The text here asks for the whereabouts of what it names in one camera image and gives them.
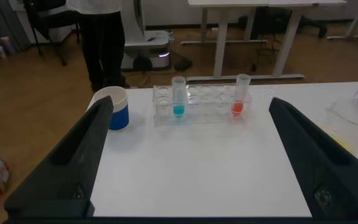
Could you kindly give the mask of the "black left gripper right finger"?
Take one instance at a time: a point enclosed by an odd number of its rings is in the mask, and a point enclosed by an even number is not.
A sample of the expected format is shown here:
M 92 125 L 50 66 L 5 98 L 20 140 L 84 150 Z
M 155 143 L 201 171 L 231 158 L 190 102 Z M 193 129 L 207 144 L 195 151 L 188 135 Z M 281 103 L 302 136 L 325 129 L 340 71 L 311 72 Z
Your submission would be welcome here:
M 358 159 L 288 102 L 268 110 L 312 217 L 358 220 Z

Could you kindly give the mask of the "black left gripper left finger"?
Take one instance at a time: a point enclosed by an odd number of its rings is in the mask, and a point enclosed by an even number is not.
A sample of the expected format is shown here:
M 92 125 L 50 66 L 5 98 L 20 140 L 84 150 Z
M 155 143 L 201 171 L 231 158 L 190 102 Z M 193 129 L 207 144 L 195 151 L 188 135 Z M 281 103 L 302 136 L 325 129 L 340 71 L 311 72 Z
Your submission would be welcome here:
M 109 122 L 112 99 L 95 102 L 4 203 L 9 218 L 84 218 Z

